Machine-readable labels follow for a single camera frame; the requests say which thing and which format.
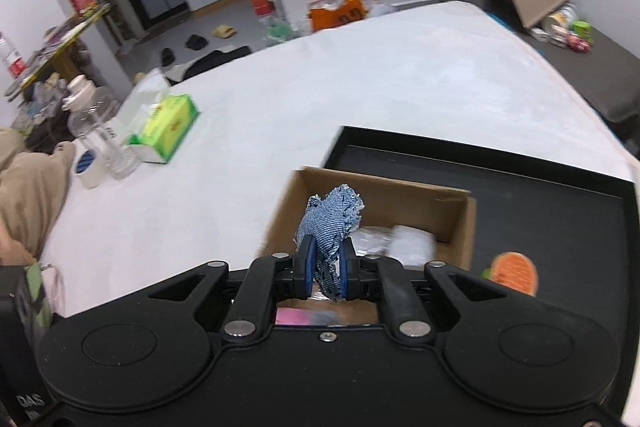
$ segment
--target open cardboard box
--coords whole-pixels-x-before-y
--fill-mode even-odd
[[[476,200],[467,190],[438,187],[305,167],[294,171],[274,213],[267,232],[266,244],[260,255],[276,252],[296,253],[294,238],[311,196],[324,197],[343,183],[355,190],[365,207],[360,212],[361,227],[405,225],[425,230],[436,236],[439,261],[463,269],[471,267],[476,231]],[[334,311],[341,324],[364,324],[378,321],[376,307],[366,301],[284,301],[286,307]]]

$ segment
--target white table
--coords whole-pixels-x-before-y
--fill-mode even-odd
[[[212,259],[247,267],[289,172],[321,166],[342,125],[635,179],[636,161],[562,77],[463,3],[320,32],[174,91],[190,93],[202,115],[171,163],[70,187],[43,255],[62,270],[66,314]],[[638,409],[625,418],[637,424]]]

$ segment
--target denim cloth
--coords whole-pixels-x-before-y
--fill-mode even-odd
[[[316,238],[316,272],[314,278],[320,291],[332,301],[338,301],[340,274],[336,269],[340,243],[360,225],[360,211],[364,204],[360,196],[346,184],[335,187],[324,200],[316,194],[309,198],[305,215],[300,221],[296,243],[305,235]]]

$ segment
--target beige slipper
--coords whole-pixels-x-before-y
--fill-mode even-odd
[[[221,24],[215,30],[211,32],[211,35],[218,37],[219,39],[228,39],[236,34],[236,29],[226,24]]]

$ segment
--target gray floor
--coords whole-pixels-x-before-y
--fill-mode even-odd
[[[233,26],[238,32],[229,39],[213,37],[211,32],[220,24]],[[209,41],[206,48],[197,52],[184,45],[194,33]],[[208,15],[189,17],[175,28],[136,46],[129,54],[120,58],[120,63],[127,76],[133,79],[139,72],[148,73],[153,68],[160,68],[160,52],[163,48],[171,48],[174,51],[175,62],[169,66],[171,68],[194,58],[204,57],[213,50],[229,44],[249,46],[255,53],[265,47],[265,34],[266,28],[254,14],[249,1],[241,0]]]

